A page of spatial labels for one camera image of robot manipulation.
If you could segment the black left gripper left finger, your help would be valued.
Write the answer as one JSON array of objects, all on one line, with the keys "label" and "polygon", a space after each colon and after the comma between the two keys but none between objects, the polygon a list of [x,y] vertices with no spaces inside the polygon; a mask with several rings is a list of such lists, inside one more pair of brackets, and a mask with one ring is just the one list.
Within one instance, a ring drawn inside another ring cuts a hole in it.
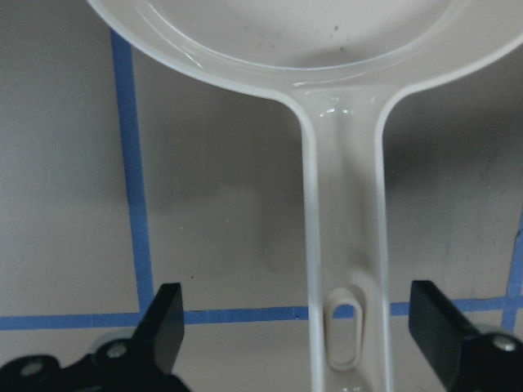
[{"label": "black left gripper left finger", "polygon": [[170,374],[185,334],[183,297],[179,283],[164,283],[139,322],[132,339],[147,349],[156,367]]}]

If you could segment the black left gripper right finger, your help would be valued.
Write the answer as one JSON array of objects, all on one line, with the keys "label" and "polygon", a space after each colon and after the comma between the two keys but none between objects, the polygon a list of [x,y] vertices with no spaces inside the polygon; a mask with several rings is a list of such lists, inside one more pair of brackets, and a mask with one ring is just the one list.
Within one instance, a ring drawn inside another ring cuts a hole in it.
[{"label": "black left gripper right finger", "polygon": [[411,283],[409,332],[442,385],[463,383],[481,333],[429,280]]}]

